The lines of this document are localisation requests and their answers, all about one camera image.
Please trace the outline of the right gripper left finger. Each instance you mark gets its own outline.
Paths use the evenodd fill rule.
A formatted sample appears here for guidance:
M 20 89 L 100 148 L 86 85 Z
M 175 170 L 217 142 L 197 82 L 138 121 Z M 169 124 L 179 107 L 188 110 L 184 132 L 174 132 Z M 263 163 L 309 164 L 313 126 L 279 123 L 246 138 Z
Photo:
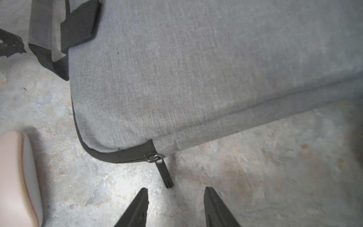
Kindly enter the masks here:
M 145 227 L 148 204 L 148 190 L 141 188 L 114 227 Z

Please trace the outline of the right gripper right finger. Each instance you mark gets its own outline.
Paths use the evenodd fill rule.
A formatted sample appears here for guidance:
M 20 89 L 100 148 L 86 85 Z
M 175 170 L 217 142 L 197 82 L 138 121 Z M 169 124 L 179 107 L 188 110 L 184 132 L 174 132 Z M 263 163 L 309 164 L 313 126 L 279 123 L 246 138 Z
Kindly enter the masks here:
M 207 227 L 241 227 L 213 187 L 206 187 L 204 208 Z

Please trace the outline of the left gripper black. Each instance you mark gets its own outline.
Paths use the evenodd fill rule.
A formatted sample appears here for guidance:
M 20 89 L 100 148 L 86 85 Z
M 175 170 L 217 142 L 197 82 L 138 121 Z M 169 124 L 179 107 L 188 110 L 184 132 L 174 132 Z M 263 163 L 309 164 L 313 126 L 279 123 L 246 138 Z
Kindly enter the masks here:
M 21 37 L 10 33 L 6 30 L 0 29 L 1 31 L 1 57 L 10 56 L 19 53 L 26 53 L 24 43 Z

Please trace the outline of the grey laptop bag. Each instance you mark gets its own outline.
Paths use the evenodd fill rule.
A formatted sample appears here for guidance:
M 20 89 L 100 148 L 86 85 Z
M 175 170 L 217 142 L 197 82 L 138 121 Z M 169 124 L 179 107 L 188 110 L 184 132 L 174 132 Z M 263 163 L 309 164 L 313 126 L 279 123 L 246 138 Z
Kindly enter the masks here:
M 28 46 L 70 82 L 79 141 L 110 163 L 156 163 L 363 94 L 362 1 L 32 1 Z

